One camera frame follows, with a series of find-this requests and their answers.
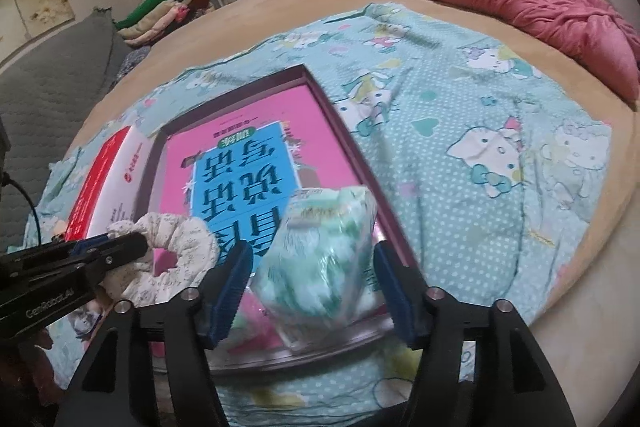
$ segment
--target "framed picture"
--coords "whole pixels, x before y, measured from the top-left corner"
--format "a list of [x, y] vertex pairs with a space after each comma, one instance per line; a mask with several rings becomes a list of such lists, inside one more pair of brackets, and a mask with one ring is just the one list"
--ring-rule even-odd
[[[162, 127], [151, 146], [133, 217], [149, 211], [201, 217], [218, 237], [219, 263], [242, 239], [254, 249], [255, 270], [295, 190], [350, 185], [367, 185], [376, 198], [373, 243], [385, 239], [405, 264], [413, 264], [412, 251], [350, 131], [306, 68], [295, 66], [210, 100]], [[369, 272], [364, 277], [373, 304], [367, 313], [312, 343], [303, 330], [259, 325], [264, 320], [255, 314], [259, 303], [245, 293], [239, 313], [257, 315], [254, 330], [262, 333], [227, 351], [209, 353], [210, 367], [215, 372], [266, 371], [334, 356], [380, 338], [392, 323], [372, 267]]]
[[0, 0], [0, 63], [31, 40], [73, 19], [68, 0]]

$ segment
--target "plastic bag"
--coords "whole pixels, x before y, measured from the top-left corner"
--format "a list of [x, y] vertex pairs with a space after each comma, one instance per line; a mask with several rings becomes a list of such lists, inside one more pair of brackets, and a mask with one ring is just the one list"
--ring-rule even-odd
[[250, 284], [276, 322], [334, 330], [353, 321], [375, 217], [367, 187], [304, 188], [292, 195]]

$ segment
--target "gray cushion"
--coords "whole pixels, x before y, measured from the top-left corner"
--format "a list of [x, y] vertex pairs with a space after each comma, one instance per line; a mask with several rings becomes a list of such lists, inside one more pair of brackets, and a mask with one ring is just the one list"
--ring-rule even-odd
[[[4, 170], [38, 203], [49, 163], [62, 160], [84, 119], [113, 87], [130, 48], [110, 10], [42, 42], [0, 74], [0, 114], [11, 142]], [[30, 213], [13, 188], [0, 198], [0, 252], [20, 245]]]

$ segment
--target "round bed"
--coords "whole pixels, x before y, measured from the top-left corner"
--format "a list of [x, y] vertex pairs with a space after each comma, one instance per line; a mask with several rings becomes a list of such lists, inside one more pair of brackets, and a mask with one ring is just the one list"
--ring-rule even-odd
[[634, 341], [640, 331], [640, 313], [633, 306], [640, 297], [636, 289], [640, 261], [632, 255], [630, 230], [631, 222], [639, 217], [637, 196], [612, 236], [638, 179], [636, 126], [640, 120], [593, 75], [541, 41], [491, 17], [429, 0], [239, 0], [156, 44], [149, 56], [95, 106], [70, 149], [88, 142], [105, 123], [187, 67], [207, 64], [273, 34], [371, 2], [403, 4], [499, 39], [558, 82], [591, 118], [612, 127], [610, 163], [596, 213], [546, 303], [549, 311], [532, 327], [564, 388], [577, 424], [597, 425], [640, 360], [640, 346]]

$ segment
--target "green towel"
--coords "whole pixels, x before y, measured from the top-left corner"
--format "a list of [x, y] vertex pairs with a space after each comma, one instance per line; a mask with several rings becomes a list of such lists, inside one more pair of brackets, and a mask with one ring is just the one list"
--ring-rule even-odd
[[137, 6], [133, 12], [127, 15], [126, 19], [121, 20], [120, 22], [114, 23], [116, 25], [117, 30], [121, 30], [123, 28], [131, 28], [134, 24], [138, 24], [142, 17], [148, 14], [153, 8], [158, 6], [162, 1], [166, 0], [143, 0], [142, 3]]

